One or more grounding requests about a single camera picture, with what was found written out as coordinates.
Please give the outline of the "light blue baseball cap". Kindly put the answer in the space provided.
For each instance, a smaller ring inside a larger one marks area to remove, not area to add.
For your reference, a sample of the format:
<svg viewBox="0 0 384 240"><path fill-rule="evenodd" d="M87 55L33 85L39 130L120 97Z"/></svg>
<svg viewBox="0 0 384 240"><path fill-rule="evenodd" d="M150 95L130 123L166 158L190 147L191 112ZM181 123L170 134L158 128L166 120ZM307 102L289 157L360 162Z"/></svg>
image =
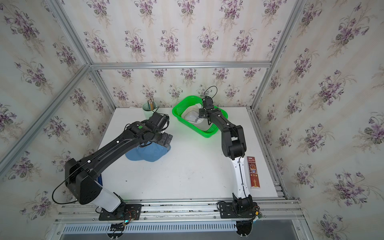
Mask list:
<svg viewBox="0 0 384 240"><path fill-rule="evenodd" d="M160 146L152 143L146 147L136 147L128 151L125 156L130 161L147 161L155 162L166 155L171 150L171 147Z"/></svg>

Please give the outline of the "beige baseball cap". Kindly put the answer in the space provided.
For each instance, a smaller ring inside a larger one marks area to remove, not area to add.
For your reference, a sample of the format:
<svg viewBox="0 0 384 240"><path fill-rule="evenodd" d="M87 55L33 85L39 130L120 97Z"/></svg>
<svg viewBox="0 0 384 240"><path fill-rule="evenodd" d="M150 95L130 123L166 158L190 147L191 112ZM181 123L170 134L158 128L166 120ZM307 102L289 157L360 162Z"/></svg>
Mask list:
<svg viewBox="0 0 384 240"><path fill-rule="evenodd" d="M199 118L199 109L202 107L201 104L195 104L189 106L183 113L182 119L186 120L188 123L192 124L194 127L202 131L207 131L211 126L208 123L207 119Z"/></svg>

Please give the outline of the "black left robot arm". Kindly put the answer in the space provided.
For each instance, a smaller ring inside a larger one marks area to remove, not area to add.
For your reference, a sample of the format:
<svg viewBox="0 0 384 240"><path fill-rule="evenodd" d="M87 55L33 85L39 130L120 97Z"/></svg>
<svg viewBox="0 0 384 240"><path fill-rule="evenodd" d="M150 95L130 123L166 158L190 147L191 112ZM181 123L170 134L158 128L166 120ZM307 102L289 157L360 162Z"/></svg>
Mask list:
<svg viewBox="0 0 384 240"><path fill-rule="evenodd" d="M102 172L121 156L136 147L155 143L169 147L173 136L165 132L170 123L166 114L153 113L148 120L127 124L123 132L110 143L82 158L65 164L65 186L81 205L95 204L117 219L125 216L126 203L98 182Z"/></svg>

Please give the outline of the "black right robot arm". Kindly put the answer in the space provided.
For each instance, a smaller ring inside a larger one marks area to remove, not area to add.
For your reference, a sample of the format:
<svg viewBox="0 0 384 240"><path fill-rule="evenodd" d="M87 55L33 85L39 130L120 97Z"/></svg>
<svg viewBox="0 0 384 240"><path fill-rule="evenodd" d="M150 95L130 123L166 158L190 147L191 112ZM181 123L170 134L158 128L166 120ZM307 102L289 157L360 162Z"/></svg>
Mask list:
<svg viewBox="0 0 384 240"><path fill-rule="evenodd" d="M244 129L231 123L219 108L214 106L211 97L204 97L203 106L199 109L199 117L208 120L221 131L222 151L225 157L232 160L235 171L238 193L233 193L233 208L236 216L243 216L253 208L253 200L245 180L245 153L247 150Z"/></svg>

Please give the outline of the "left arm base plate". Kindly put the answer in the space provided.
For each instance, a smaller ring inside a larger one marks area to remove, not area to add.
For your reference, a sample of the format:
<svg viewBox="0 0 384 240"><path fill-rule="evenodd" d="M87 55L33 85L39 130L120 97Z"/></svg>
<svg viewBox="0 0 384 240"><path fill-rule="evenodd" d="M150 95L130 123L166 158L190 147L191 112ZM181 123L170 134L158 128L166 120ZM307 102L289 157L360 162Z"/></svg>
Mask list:
<svg viewBox="0 0 384 240"><path fill-rule="evenodd" d="M99 215L99 221L139 220L141 210L141 204L120 205L111 213L102 209Z"/></svg>

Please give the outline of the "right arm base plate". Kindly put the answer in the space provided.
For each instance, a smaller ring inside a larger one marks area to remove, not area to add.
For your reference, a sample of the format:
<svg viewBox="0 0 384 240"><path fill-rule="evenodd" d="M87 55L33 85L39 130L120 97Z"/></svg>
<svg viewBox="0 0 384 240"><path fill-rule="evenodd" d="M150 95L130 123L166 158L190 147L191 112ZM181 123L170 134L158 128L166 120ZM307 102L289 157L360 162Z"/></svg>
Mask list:
<svg viewBox="0 0 384 240"><path fill-rule="evenodd" d="M233 203L224 201L217 202L217 209L221 219L252 219L260 214L260 207L255 202L250 209L242 213L235 210Z"/></svg>

